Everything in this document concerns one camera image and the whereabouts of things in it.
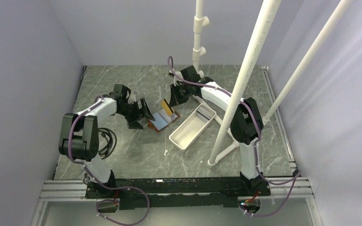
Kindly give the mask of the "gold credit card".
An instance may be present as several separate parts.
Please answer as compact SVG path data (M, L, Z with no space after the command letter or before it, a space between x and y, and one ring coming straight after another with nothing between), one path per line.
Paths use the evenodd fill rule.
M171 116L174 113L174 110L170 107L169 103L167 102L166 99L163 99L161 101L161 106L164 110L164 112L166 113L167 116Z

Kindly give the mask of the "brown leather card holder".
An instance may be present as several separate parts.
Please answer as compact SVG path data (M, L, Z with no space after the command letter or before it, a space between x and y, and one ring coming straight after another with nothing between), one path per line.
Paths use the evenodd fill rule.
M171 125L174 121L180 118L177 112L172 113L170 116L161 109L153 114L154 120L148 120L148 128L153 129L156 132L160 132Z

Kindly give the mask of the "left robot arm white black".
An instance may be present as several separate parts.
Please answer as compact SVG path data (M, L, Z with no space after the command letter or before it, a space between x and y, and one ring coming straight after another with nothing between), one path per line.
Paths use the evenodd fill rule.
M116 193L117 185L113 171L99 156L99 124L115 114L122 115L130 129L143 129L142 118L154 120L144 98L136 100L128 87L116 84L85 110L64 115L58 144L59 153L80 165L106 198Z

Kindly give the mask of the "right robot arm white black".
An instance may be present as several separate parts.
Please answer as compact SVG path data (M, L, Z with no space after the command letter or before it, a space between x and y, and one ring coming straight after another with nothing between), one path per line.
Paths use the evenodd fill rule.
M220 87L212 78L201 77L195 67L188 66L176 71L169 65L169 73L175 79L175 83L170 86L169 107L184 104L190 97L199 97L230 113L229 131L238 142L241 154L241 190L246 195L270 195L269 184L263 179L257 153L264 128L257 102L251 97L241 98L232 111L231 98L234 94Z

